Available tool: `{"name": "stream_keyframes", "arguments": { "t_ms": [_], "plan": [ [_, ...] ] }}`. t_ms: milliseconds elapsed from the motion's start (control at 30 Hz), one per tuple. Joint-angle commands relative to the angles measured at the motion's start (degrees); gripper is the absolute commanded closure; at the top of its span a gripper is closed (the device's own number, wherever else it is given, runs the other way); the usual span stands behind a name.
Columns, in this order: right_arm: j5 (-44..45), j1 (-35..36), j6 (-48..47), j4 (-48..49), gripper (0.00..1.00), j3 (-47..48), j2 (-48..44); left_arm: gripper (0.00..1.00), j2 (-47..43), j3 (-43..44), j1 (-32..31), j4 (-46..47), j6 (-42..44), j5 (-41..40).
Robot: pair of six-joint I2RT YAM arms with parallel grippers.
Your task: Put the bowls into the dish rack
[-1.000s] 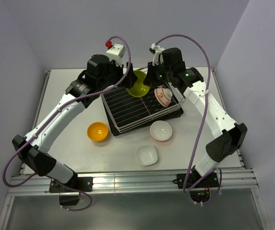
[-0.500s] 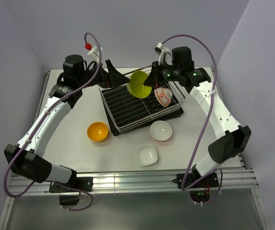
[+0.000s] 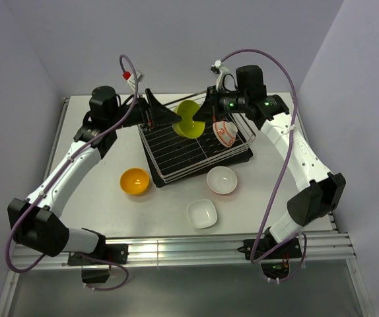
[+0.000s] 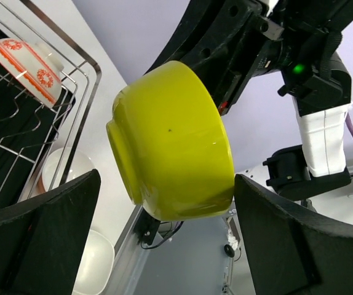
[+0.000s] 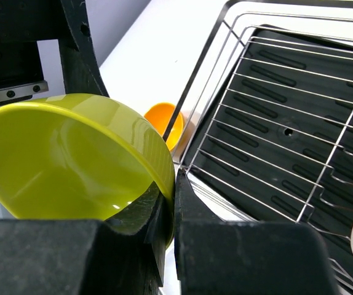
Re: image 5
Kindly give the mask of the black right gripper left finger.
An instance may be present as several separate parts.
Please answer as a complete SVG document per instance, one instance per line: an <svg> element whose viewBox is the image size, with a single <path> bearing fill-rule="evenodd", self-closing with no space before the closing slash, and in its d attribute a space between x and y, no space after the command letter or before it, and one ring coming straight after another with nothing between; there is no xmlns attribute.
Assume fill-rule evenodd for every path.
<svg viewBox="0 0 353 295"><path fill-rule="evenodd" d="M0 294L157 294L166 243L155 184L105 221L0 219Z"/></svg>

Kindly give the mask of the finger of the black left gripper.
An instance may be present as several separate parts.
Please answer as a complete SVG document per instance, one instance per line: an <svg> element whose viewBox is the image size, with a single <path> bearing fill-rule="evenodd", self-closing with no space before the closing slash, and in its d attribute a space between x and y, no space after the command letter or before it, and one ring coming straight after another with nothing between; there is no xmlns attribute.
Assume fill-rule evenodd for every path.
<svg viewBox="0 0 353 295"><path fill-rule="evenodd" d="M58 39L65 93L108 96L94 52L85 1L59 1L63 35Z"/></svg>

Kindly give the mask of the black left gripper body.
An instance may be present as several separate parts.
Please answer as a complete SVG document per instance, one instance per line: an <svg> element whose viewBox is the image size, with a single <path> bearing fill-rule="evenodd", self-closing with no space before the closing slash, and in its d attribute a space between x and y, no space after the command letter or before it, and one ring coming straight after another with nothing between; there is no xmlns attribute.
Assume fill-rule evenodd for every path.
<svg viewBox="0 0 353 295"><path fill-rule="evenodd" d="M61 23L60 1L0 1L0 105L48 91L38 42Z"/></svg>

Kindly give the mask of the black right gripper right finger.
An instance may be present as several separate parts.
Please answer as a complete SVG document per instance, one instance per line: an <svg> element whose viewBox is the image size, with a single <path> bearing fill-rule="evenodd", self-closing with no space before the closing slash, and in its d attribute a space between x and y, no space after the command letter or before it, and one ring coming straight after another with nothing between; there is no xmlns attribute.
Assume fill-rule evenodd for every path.
<svg viewBox="0 0 353 295"><path fill-rule="evenodd" d="M311 227L223 221L176 176L175 260L183 294L338 294L326 246Z"/></svg>

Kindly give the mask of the lime green bowl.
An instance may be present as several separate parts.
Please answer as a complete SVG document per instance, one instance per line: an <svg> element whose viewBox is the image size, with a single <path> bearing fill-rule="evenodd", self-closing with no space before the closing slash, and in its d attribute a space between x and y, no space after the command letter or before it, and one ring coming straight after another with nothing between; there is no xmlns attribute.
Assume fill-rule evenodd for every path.
<svg viewBox="0 0 353 295"><path fill-rule="evenodd" d="M18 219L100 219L154 185L174 207L170 151L139 113L75 93L0 107L0 203Z"/></svg>

